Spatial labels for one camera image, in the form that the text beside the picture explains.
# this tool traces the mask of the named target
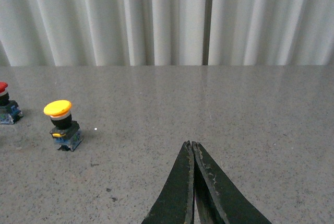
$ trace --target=white curtain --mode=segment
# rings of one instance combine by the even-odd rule
[[[334,0],[0,0],[0,66],[333,62]]]

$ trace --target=gray granite countertop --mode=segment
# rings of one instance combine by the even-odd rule
[[[184,141],[272,223],[334,223],[334,67],[0,67],[0,223],[141,223]],[[56,150],[43,108],[73,103]]]

